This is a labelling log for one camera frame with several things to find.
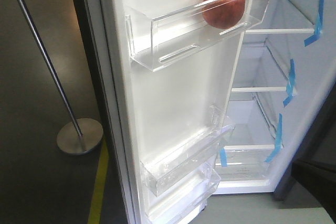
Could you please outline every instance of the refrigerator door shelf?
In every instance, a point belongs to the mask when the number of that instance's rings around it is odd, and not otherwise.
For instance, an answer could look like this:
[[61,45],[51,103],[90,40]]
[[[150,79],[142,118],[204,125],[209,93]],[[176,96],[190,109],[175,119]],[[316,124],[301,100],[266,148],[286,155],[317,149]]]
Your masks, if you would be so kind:
[[151,71],[160,70],[219,41],[232,37],[264,18],[269,0],[245,0],[240,21],[227,29],[210,26],[203,19],[212,8],[225,8],[231,1],[207,0],[169,13],[152,16],[132,6],[125,8],[131,58]]
[[161,196],[148,191],[148,197],[155,197],[145,210],[148,224],[179,223],[217,189],[219,181],[219,175],[205,162]]
[[[218,121],[219,115],[213,115],[213,118]],[[224,123],[225,126],[220,126],[222,124],[217,122],[214,127],[205,129],[182,146],[170,150],[168,154],[146,163],[141,162],[143,183],[152,193],[159,196],[191,170],[216,155],[234,128],[229,118],[226,118]]]

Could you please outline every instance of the glass shelf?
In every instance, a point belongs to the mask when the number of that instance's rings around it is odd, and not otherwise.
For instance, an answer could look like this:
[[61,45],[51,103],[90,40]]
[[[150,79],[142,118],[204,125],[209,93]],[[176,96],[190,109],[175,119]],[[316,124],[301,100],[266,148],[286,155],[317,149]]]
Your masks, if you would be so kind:
[[285,92],[288,78],[269,49],[252,45],[244,46],[240,52],[232,93]]
[[231,1],[239,0],[207,0],[158,16],[126,7],[131,58],[151,71],[160,70],[260,24],[269,2],[245,0],[242,18],[226,29],[212,27],[204,20],[206,12],[217,7],[227,8],[225,5]]
[[219,181],[212,166],[203,163],[145,210],[148,224],[178,223],[215,192]]
[[245,34],[313,33],[314,25],[290,0],[270,0],[264,21],[253,29],[247,30]]
[[146,163],[141,162],[144,184],[159,196],[191,170],[218,153],[224,146],[224,136],[232,132],[234,125],[223,112],[213,107],[209,127],[192,136],[181,146],[176,146],[160,157]]
[[235,129],[226,140],[226,149],[274,149],[275,127],[269,125],[255,99],[229,101],[227,114],[235,122]]

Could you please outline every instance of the apple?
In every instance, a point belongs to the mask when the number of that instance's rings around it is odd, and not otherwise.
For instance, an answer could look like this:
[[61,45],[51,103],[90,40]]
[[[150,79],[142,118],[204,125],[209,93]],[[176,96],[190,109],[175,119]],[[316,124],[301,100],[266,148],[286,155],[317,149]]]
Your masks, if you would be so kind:
[[227,29],[240,21],[244,10],[245,0],[220,0],[207,4],[203,8],[202,15],[209,25],[219,29]]

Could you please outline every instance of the yellow floor line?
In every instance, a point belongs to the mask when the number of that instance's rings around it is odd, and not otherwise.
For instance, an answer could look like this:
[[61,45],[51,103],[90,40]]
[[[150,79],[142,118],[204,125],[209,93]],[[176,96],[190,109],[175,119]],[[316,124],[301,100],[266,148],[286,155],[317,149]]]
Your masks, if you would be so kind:
[[109,154],[107,151],[105,139],[103,138],[96,174],[96,181],[94,182],[95,187],[92,194],[88,224],[99,224],[108,164]]

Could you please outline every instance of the blue tape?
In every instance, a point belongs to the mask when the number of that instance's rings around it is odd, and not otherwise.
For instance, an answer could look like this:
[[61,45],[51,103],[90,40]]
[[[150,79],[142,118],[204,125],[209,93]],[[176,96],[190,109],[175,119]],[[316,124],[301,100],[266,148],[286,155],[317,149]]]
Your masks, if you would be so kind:
[[275,135],[275,147],[272,153],[266,158],[265,162],[270,163],[273,158],[280,152],[282,145],[282,114],[279,114],[279,123]]
[[323,10],[324,10],[324,0],[319,0],[319,10],[315,23],[315,31],[312,36],[304,40],[305,47],[312,44],[321,37],[321,31],[323,28]]
[[220,151],[219,151],[219,156],[220,156],[220,164],[222,165],[222,167],[227,167],[227,160],[226,160],[226,152],[225,152],[225,149],[222,148]]
[[295,63],[293,59],[290,59],[290,69],[288,74],[288,83],[286,86],[286,92],[288,97],[282,102],[283,106],[286,107],[288,103],[293,99],[293,90],[296,84],[296,75],[295,75]]

